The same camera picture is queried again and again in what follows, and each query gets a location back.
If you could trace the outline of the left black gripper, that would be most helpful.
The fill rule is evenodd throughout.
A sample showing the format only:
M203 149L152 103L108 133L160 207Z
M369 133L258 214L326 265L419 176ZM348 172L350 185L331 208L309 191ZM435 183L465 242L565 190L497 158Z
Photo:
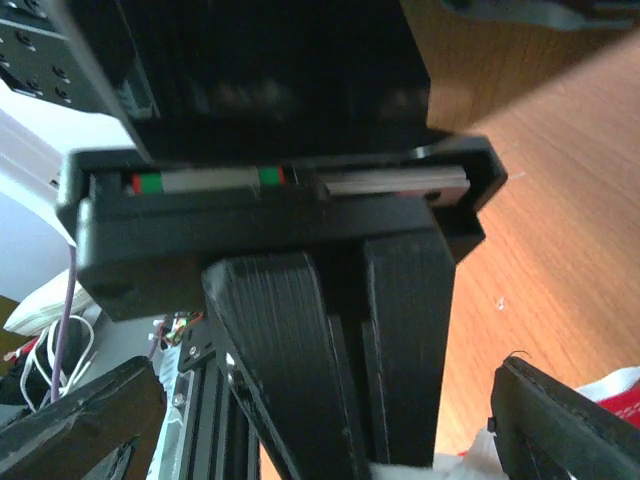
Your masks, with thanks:
M442 226L455 260L507 174L426 127L430 78L397 1L58 1L56 27L129 149L65 161L57 213L112 317L204 306L224 257L341 257Z

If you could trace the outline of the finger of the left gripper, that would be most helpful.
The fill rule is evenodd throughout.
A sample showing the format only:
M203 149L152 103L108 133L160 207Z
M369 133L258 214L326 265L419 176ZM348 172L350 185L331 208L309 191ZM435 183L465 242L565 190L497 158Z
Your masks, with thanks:
M202 284L232 389L281 477L369 478L344 340L309 256L225 259Z
M374 459L432 464L455 262L439 234L367 242L371 318L362 328Z

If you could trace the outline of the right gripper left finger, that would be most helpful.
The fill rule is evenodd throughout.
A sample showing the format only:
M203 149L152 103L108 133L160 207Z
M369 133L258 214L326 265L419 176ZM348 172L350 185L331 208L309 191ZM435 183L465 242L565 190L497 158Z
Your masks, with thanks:
M150 360L133 357L1 429L3 479L145 479L166 413Z

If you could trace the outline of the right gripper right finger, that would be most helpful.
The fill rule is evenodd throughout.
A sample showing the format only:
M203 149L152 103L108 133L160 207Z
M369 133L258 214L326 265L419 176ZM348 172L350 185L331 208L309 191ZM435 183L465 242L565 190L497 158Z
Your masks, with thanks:
M511 479L637 479L639 427L524 359L496 370L489 431Z

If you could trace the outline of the white shoelace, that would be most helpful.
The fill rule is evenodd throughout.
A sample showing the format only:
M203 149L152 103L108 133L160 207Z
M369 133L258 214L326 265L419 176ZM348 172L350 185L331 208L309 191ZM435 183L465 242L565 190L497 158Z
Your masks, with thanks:
M431 467L370 464L371 478L378 480L469 480L504 479L494 442L495 435L486 428L478 431L463 455L437 453Z

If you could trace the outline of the red canvas sneaker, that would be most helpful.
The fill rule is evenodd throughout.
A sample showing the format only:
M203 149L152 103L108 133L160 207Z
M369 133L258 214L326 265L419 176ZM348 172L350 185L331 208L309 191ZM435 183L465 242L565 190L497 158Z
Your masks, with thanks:
M639 427L640 390L638 366L618 369L576 391L615 416Z

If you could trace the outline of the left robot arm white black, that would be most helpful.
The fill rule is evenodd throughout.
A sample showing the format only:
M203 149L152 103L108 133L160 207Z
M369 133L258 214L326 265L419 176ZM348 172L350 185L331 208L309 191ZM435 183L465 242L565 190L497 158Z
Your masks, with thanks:
M1 77L115 117L71 151L57 217L114 320L179 313L185 475L427 468L457 264L506 179L426 125L397 1L5 1Z

